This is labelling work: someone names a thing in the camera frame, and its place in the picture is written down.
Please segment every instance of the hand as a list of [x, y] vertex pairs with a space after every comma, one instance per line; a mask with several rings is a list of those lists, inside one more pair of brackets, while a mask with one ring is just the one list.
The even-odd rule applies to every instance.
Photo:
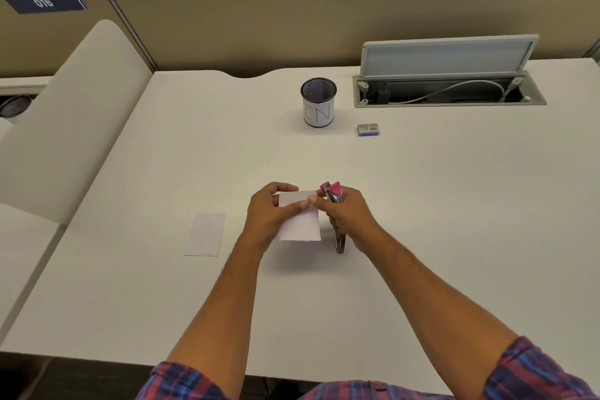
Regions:
[[323, 199], [325, 192], [322, 189], [317, 191], [318, 197], [310, 196], [308, 201], [319, 210], [326, 212], [334, 229], [352, 237], [356, 247], [364, 252], [369, 245], [369, 240], [383, 229], [371, 214], [360, 191], [349, 187], [342, 187], [341, 191], [344, 198], [341, 204]]
[[293, 202], [288, 206], [279, 207], [279, 195], [275, 193], [297, 191], [296, 185], [271, 182], [252, 195], [243, 234], [257, 241], [263, 253], [286, 220], [308, 209], [308, 201]]

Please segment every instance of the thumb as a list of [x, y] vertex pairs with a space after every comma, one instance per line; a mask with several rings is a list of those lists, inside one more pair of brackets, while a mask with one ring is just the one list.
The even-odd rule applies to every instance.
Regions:
[[326, 212], [335, 218], [335, 214], [337, 213], [337, 204], [314, 195], [308, 197], [308, 202], [317, 209], [322, 210], [323, 212]]
[[308, 201], [298, 201], [288, 204], [287, 206], [280, 207], [279, 214], [281, 215], [281, 222], [284, 222], [299, 213], [303, 210], [308, 209]]

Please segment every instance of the forearm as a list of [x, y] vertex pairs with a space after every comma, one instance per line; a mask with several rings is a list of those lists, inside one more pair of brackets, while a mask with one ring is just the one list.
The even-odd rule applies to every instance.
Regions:
[[364, 248], [443, 381], [459, 400], [478, 400], [498, 358], [517, 335], [384, 230], [374, 231]]
[[262, 251], [242, 234], [200, 311], [168, 360], [192, 366], [237, 399], [244, 381]]

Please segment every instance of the left hand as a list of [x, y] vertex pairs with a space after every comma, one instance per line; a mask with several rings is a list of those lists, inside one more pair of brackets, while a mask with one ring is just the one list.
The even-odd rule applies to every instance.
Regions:
[[286, 220], [308, 209], [308, 201], [293, 202], [288, 206], [279, 207], [279, 195], [275, 193], [297, 191], [296, 185], [271, 182], [252, 195], [243, 233], [255, 239], [263, 252], [273, 242]]

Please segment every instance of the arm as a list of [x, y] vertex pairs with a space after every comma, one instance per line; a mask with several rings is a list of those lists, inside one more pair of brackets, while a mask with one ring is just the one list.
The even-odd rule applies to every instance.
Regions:
[[360, 191], [343, 187], [342, 192], [342, 204], [322, 197], [310, 197], [309, 202], [327, 212], [334, 227], [348, 233], [379, 270], [425, 354], [457, 399], [478, 400], [486, 379], [517, 334], [386, 233]]
[[297, 190], [272, 183], [252, 196], [244, 231], [206, 302], [167, 359], [196, 368], [231, 399], [239, 397], [244, 381], [260, 260], [281, 225], [308, 208], [306, 201], [279, 208], [274, 193]]

